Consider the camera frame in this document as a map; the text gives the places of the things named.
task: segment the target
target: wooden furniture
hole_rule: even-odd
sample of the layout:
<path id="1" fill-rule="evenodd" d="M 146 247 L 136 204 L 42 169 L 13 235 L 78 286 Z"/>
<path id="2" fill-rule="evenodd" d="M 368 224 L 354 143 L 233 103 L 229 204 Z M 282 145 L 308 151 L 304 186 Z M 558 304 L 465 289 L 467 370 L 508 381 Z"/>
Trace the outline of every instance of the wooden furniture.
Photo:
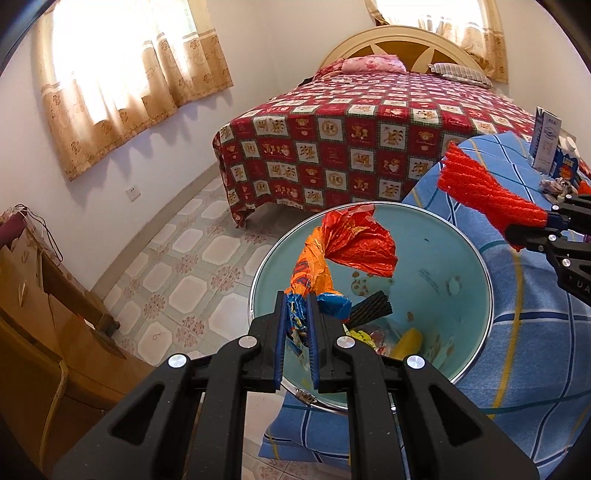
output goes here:
<path id="1" fill-rule="evenodd" d="M 353 35 L 330 52 L 320 68 L 338 59 L 381 53 L 398 55 L 409 72 L 428 73 L 429 64 L 433 63 L 457 63 L 482 72 L 469 54 L 446 38 L 420 28 L 399 25 L 370 28 Z"/>
<path id="2" fill-rule="evenodd" d="M 104 412 L 152 371 L 77 314 L 89 301 L 43 290 L 43 254 L 24 234 L 0 250 L 0 415 L 46 476 Z M 60 294 L 59 288 L 53 290 Z M 92 318 L 100 318 L 94 306 Z"/>
<path id="3" fill-rule="evenodd" d="M 72 275 L 61 270 L 50 259 L 47 249 L 28 228 L 15 241 L 12 252 L 43 291 L 59 299 L 73 313 L 81 315 L 95 329 L 111 336 L 119 328 L 119 323 L 109 314 L 102 301 L 77 282 L 75 285 Z"/>

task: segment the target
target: beige curtain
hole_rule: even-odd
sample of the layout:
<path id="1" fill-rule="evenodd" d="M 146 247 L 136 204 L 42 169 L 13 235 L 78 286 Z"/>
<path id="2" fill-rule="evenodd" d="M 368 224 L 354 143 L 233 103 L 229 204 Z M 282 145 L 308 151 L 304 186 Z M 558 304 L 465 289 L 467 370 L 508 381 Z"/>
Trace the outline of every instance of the beige curtain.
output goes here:
<path id="1" fill-rule="evenodd" d="M 487 77 L 509 83 L 505 36 L 495 0 L 365 0 L 376 25 L 429 30 L 468 52 Z"/>
<path id="2" fill-rule="evenodd" d="M 232 86 L 205 0 L 61 0 L 37 22 L 41 99 L 70 180 Z"/>

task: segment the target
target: blue wrapper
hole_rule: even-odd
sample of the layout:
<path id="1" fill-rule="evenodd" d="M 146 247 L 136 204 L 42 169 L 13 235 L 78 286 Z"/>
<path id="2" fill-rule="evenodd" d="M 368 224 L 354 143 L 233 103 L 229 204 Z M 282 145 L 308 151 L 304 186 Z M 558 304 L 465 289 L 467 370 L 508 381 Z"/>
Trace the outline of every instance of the blue wrapper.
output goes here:
<path id="1" fill-rule="evenodd" d="M 335 317 L 342 322 L 351 316 L 351 301 L 342 295 L 325 292 L 318 295 L 320 313 Z"/>
<path id="2" fill-rule="evenodd" d="M 287 335 L 294 343 L 293 346 L 300 349 L 300 345 L 308 346 L 308 328 L 306 323 L 306 301 L 297 293 L 287 294 L 287 309 L 289 321 Z"/>

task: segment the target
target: electrical outlet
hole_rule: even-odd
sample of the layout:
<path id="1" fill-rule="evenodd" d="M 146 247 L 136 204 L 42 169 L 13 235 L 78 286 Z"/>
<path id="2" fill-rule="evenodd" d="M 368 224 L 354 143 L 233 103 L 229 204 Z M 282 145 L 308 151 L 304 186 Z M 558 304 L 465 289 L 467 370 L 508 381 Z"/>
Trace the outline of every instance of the electrical outlet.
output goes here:
<path id="1" fill-rule="evenodd" d="M 127 194 L 127 198 L 130 202 L 137 200 L 137 198 L 142 195 L 137 185 L 129 187 L 127 190 L 125 190 L 125 193 Z"/>

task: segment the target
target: cardboard box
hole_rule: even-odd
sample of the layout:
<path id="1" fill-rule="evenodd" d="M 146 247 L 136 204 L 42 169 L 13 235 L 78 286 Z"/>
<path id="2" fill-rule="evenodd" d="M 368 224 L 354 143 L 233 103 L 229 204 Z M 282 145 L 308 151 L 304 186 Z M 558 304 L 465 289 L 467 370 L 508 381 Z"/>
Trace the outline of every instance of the cardboard box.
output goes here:
<path id="1" fill-rule="evenodd" d="M 554 155 L 550 176 L 559 177 L 572 182 L 579 169 L 579 152 L 574 140 L 570 137 L 560 137 L 558 148 Z"/>
<path id="2" fill-rule="evenodd" d="M 556 155 L 561 126 L 562 120 L 560 118 L 543 108 L 537 108 L 530 154 L 532 156 L 531 166 L 541 173 L 550 173 Z"/>

